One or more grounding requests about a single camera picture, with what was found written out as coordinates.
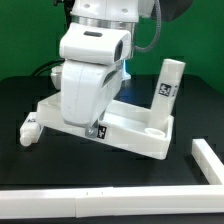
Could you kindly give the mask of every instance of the white robotic arm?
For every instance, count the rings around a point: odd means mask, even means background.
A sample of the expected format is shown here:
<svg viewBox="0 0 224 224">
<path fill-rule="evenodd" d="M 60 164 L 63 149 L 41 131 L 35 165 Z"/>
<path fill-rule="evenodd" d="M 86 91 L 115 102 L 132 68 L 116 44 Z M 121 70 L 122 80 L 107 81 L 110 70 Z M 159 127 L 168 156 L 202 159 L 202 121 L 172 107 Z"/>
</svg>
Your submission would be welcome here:
<svg viewBox="0 0 224 224">
<path fill-rule="evenodd" d="M 122 61 L 133 51 L 135 24 L 150 16 L 154 0 L 76 0 L 73 22 L 60 44 L 62 116 L 90 128 L 119 92 Z"/>
</svg>

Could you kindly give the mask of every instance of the black table surface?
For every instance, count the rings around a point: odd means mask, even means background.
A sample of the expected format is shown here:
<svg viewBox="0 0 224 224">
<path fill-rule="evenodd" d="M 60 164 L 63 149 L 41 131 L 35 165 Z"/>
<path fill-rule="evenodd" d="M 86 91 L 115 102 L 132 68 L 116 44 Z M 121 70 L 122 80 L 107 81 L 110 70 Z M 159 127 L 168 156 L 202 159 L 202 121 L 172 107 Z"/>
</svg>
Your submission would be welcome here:
<svg viewBox="0 0 224 224">
<path fill-rule="evenodd" d="M 116 99 L 150 108 L 157 76 L 133 76 Z M 224 95 L 184 75 L 173 137 L 163 161 L 45 128 L 24 148 L 19 129 L 37 102 L 56 93 L 49 77 L 0 82 L 0 190 L 208 184 L 191 156 L 192 139 L 204 138 L 224 161 Z M 4 220 L 0 223 L 223 223 L 224 214 Z"/>
</svg>

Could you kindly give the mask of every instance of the cable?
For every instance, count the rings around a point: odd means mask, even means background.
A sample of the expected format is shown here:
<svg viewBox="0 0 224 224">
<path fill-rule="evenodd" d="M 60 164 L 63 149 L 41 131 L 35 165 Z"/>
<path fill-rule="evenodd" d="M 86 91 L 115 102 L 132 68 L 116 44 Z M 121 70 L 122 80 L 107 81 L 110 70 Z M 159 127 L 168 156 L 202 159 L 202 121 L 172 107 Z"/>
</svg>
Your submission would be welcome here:
<svg viewBox="0 0 224 224">
<path fill-rule="evenodd" d="M 158 43 L 160 33 L 161 33 L 161 27 L 162 27 L 162 15 L 161 15 L 161 8 L 160 8 L 160 2 L 159 0 L 155 0 L 155 8 L 156 8 L 156 33 L 154 35 L 154 38 L 151 42 L 151 44 L 145 48 L 135 46 L 135 50 L 138 52 L 146 53 L 151 51 L 156 44 Z"/>
<path fill-rule="evenodd" d="M 35 76 L 40 76 L 42 73 L 47 72 L 47 71 L 50 71 L 50 70 L 51 70 L 51 68 L 43 69 L 39 73 L 37 73 Z"/>
<path fill-rule="evenodd" d="M 31 76 L 36 76 L 38 73 L 41 72 L 41 70 L 45 69 L 46 67 L 49 67 L 49 66 L 54 65 L 54 64 L 64 63 L 64 62 L 65 62 L 65 59 L 57 59 L 57 60 L 54 60 L 54 61 L 49 61 L 49 62 L 41 65 L 39 68 L 35 69 L 32 72 Z"/>
</svg>

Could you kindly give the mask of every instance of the white block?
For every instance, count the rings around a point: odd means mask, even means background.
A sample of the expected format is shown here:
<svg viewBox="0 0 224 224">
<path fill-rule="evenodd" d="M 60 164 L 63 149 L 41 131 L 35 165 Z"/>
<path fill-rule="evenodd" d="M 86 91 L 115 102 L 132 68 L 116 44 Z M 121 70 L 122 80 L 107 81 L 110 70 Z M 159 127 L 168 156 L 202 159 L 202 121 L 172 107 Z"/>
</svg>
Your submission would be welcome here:
<svg viewBox="0 0 224 224">
<path fill-rule="evenodd" d="M 212 185 L 224 185 L 224 166 L 204 139 L 194 139 L 192 155 Z"/>
</svg>

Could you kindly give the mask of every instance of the label sticker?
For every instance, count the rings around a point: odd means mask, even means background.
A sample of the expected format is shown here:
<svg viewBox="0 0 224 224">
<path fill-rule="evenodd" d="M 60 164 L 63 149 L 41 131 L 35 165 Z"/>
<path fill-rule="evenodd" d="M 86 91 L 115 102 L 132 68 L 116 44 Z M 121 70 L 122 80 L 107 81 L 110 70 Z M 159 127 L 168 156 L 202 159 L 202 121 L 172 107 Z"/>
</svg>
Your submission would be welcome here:
<svg viewBox="0 0 224 224">
<path fill-rule="evenodd" d="M 170 93 L 171 93 L 171 89 L 172 89 L 171 85 L 161 83 L 160 88 L 159 88 L 159 94 L 163 95 L 163 96 L 166 96 L 166 97 L 169 97 Z"/>
<path fill-rule="evenodd" d="M 97 138 L 105 139 L 107 133 L 107 127 L 99 125 Z"/>
<path fill-rule="evenodd" d="M 35 123 L 35 122 L 36 122 L 36 119 L 34 118 L 28 120 L 28 123 Z"/>
</svg>

